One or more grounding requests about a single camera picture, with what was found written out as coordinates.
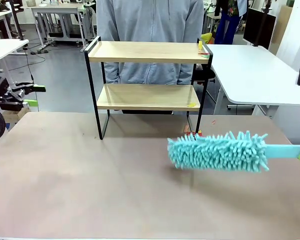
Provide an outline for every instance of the gray hoodie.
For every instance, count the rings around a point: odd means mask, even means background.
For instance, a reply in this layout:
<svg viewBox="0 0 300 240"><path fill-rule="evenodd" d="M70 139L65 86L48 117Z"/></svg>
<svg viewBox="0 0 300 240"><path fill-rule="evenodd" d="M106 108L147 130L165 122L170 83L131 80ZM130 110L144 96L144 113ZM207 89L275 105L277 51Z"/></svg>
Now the gray hoodie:
<svg viewBox="0 0 300 240"><path fill-rule="evenodd" d="M97 30L103 41L196 43L203 18L202 0L97 0ZM193 71L193 65L172 63L104 67L107 82L120 84L187 85Z"/></svg>

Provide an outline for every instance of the small yellow tag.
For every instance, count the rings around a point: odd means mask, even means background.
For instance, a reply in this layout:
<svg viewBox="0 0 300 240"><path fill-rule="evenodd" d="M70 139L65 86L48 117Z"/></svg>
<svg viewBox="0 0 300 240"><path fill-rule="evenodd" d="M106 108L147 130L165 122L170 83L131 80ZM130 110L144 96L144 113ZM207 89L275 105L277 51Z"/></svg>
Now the small yellow tag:
<svg viewBox="0 0 300 240"><path fill-rule="evenodd" d="M195 106L196 106L196 104L193 103L193 102L191 102L190 104L187 105L188 108L193 108L193 107L195 107Z"/></svg>
<svg viewBox="0 0 300 240"><path fill-rule="evenodd" d="M199 50L201 51L203 49L202 41L199 41Z"/></svg>

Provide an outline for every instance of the light blue handle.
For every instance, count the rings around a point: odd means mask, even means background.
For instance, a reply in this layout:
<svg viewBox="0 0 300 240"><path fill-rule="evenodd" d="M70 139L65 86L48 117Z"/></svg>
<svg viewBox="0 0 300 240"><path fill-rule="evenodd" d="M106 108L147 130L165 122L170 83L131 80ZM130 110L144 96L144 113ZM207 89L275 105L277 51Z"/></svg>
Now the light blue handle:
<svg viewBox="0 0 300 240"><path fill-rule="evenodd" d="M265 149L267 159L294 159L300 155L300 145L269 144Z"/></svg>

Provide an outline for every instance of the microfiber duster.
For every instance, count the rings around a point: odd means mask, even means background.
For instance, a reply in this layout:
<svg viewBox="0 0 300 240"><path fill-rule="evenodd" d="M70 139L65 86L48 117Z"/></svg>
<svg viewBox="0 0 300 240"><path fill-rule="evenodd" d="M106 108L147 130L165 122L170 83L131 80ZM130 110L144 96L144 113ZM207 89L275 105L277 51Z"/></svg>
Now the microfiber duster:
<svg viewBox="0 0 300 240"><path fill-rule="evenodd" d="M168 138L168 155L176 168L215 169L225 171L269 171L268 158L297 158L300 145L266 144L267 134L250 136L230 131L224 136L202 137L196 134Z"/></svg>

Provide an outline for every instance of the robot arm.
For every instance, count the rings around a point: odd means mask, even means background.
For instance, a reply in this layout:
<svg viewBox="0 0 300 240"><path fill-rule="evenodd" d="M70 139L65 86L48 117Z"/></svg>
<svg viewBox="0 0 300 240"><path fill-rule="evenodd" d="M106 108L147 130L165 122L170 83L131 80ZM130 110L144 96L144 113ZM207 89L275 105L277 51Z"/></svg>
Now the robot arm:
<svg viewBox="0 0 300 240"><path fill-rule="evenodd" d="M24 107L29 107L27 101L23 97L32 92L45 92L44 86L39 86L33 82L15 83L14 87L10 87L6 78L0 77L0 108L2 110L19 112ZM0 137L4 134L6 122L0 113Z"/></svg>

